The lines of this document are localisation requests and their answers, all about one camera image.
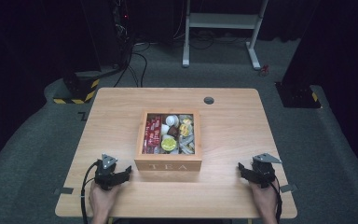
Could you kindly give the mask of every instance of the wooden box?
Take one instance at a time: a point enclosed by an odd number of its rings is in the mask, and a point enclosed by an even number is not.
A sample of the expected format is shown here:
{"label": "wooden box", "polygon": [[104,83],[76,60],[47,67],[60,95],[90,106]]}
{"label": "wooden box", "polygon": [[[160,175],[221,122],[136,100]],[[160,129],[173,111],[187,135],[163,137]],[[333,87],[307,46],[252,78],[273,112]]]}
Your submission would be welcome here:
{"label": "wooden box", "polygon": [[140,171],[199,171],[200,114],[195,109],[143,112],[135,164]]}

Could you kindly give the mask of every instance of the food item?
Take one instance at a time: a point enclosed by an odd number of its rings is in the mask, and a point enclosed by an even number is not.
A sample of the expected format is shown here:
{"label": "food item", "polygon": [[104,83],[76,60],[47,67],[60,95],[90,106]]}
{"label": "food item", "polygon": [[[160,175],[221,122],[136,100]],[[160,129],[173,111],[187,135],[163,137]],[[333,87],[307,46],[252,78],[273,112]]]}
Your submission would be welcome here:
{"label": "food item", "polygon": [[157,154],[161,139],[161,115],[148,118],[145,125],[144,154]]}
{"label": "food item", "polygon": [[193,123],[193,116],[191,115],[179,115],[179,122],[180,123]]}
{"label": "food item", "polygon": [[179,131],[175,126],[171,126],[170,129],[168,130],[167,134],[171,135],[173,137],[177,137],[179,134]]}
{"label": "food item", "polygon": [[193,134],[193,126],[191,126],[191,124],[181,124],[179,130],[182,136],[189,136]]}
{"label": "food item", "polygon": [[173,138],[166,138],[162,140],[161,147],[166,151],[172,151],[176,149],[176,141]]}
{"label": "food item", "polygon": [[189,137],[179,137],[179,146],[184,154],[194,154],[194,135]]}
{"label": "food item", "polygon": [[165,123],[168,126],[175,126],[177,128],[179,126],[179,118],[176,115],[169,115],[165,119]]}

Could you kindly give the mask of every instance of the cable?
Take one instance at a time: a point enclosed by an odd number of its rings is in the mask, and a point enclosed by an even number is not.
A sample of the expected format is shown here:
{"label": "cable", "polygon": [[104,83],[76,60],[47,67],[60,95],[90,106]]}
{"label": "cable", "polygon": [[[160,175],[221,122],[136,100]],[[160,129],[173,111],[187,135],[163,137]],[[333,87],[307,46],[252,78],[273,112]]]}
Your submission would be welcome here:
{"label": "cable", "polygon": [[177,39],[180,39],[181,37],[183,37],[186,33],[182,33],[181,35],[175,37],[173,40],[177,40]]}
{"label": "cable", "polygon": [[150,42],[137,43],[137,44],[135,44],[134,46],[141,46],[141,45],[145,45],[145,44],[147,44],[147,47],[146,47],[145,49],[138,49],[138,50],[133,51],[133,52],[142,52],[142,51],[145,51],[145,50],[149,49],[150,46],[151,46],[151,43],[150,43]]}
{"label": "cable", "polygon": [[129,66],[130,72],[132,73],[133,80],[135,81],[136,87],[138,87],[138,77],[135,74],[135,71]]}
{"label": "cable", "polygon": [[142,76],[141,76],[141,87],[143,87],[144,86],[144,76],[145,76],[145,71],[146,71],[146,67],[147,67],[147,59],[142,54],[139,54],[139,53],[133,53],[133,54],[138,55],[138,56],[144,58],[144,60],[145,60],[145,67],[144,67],[144,71],[142,72]]}
{"label": "cable", "polygon": [[218,44],[237,44],[237,43],[241,43],[241,42],[246,42],[247,40],[248,40],[247,37],[245,37],[245,38],[235,37],[233,40],[219,40],[219,39],[215,38],[214,43],[218,43]]}
{"label": "cable", "polygon": [[98,165],[98,161],[94,162],[91,167],[87,170],[86,175],[84,176],[84,180],[83,180],[83,185],[81,187],[81,193],[80,193],[80,204],[81,204],[81,213],[83,216],[83,223],[84,224],[88,224],[87,221],[87,214],[86,214],[86,201],[85,201],[85,187],[87,185],[87,183],[89,183],[89,181],[86,182],[87,180],[87,176],[89,175],[90,170],[92,169],[92,167]]}
{"label": "cable", "polygon": [[89,179],[87,182],[86,182],[86,185],[91,181],[91,180],[93,180],[94,178],[91,178],[91,179]]}
{"label": "cable", "polygon": [[202,2],[201,2],[201,6],[200,6],[200,11],[199,11],[199,12],[201,12],[201,11],[202,11],[203,1],[204,1],[204,0],[202,0]]}
{"label": "cable", "polygon": [[205,36],[202,36],[202,35],[195,35],[198,37],[198,40],[199,41],[211,41],[211,43],[207,46],[207,47],[204,47],[204,48],[199,48],[199,47],[195,47],[194,45],[191,45],[189,44],[190,47],[194,48],[194,49],[208,49],[210,48],[213,43],[214,43],[214,38],[212,35],[209,35],[210,38],[205,38]]}
{"label": "cable", "polygon": [[261,175],[261,176],[264,178],[264,180],[267,183],[269,183],[272,186],[272,188],[274,189],[274,191],[277,195],[277,205],[278,206],[277,206],[277,212],[275,214],[275,218],[277,219],[277,222],[279,223],[280,219],[281,219],[281,214],[282,214],[282,197],[281,197],[281,185],[279,183],[278,177],[275,176],[275,179],[277,180],[277,183],[278,183],[278,188],[275,188],[275,186],[272,184],[273,181],[270,182],[264,175]]}
{"label": "cable", "polygon": [[176,33],[173,35],[173,39],[175,39],[175,36],[179,33],[179,30],[182,26],[182,20],[183,20],[183,14],[185,11],[185,0],[182,1],[182,12],[181,12],[181,16],[180,16],[180,22],[179,22],[179,26],[178,29],[176,30]]}
{"label": "cable", "polygon": [[116,24],[116,28],[117,28],[117,38],[120,38],[121,36],[127,36],[127,29],[124,28],[124,26],[122,25],[118,25]]}
{"label": "cable", "polygon": [[126,71],[127,71],[128,68],[129,68],[129,67],[126,66],[126,68],[123,70],[123,72],[121,72],[120,77],[118,78],[116,84],[115,84],[113,87],[116,87],[116,86],[117,86],[118,82],[119,82],[119,81],[121,80],[121,78],[124,76],[124,73],[126,73]]}

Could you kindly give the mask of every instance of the black clamp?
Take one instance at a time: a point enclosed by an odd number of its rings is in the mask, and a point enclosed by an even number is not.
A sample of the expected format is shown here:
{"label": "black clamp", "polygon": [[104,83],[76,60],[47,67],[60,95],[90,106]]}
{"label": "black clamp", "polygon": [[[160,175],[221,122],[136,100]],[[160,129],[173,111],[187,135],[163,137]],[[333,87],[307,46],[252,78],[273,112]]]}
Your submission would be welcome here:
{"label": "black clamp", "polygon": [[103,154],[102,157],[102,160],[97,161],[97,170],[94,177],[95,183],[101,189],[110,190],[113,186],[130,180],[131,166],[124,172],[115,174],[117,159],[106,154]]}
{"label": "black clamp", "polygon": [[240,162],[238,168],[241,171],[241,177],[253,183],[261,185],[261,188],[267,188],[269,183],[273,182],[276,178],[275,170],[272,168],[271,163],[282,163],[281,160],[270,156],[268,153],[253,156],[252,168],[253,170],[246,169]]}

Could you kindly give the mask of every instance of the metal stand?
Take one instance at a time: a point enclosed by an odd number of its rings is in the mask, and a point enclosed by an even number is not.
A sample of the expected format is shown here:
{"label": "metal stand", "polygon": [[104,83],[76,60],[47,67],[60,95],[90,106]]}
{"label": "metal stand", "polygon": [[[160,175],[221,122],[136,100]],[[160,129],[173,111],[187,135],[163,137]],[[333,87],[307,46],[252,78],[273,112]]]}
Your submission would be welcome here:
{"label": "metal stand", "polygon": [[189,32],[190,27],[203,28],[228,28],[228,29],[247,29],[254,30],[250,42],[246,42],[246,48],[252,61],[254,70],[260,70],[261,66],[255,55],[255,41],[263,21],[269,0],[263,0],[258,15],[239,15],[239,14],[212,14],[212,13],[190,13],[190,0],[187,0],[186,9],[186,34],[183,50],[183,67],[190,66]]}

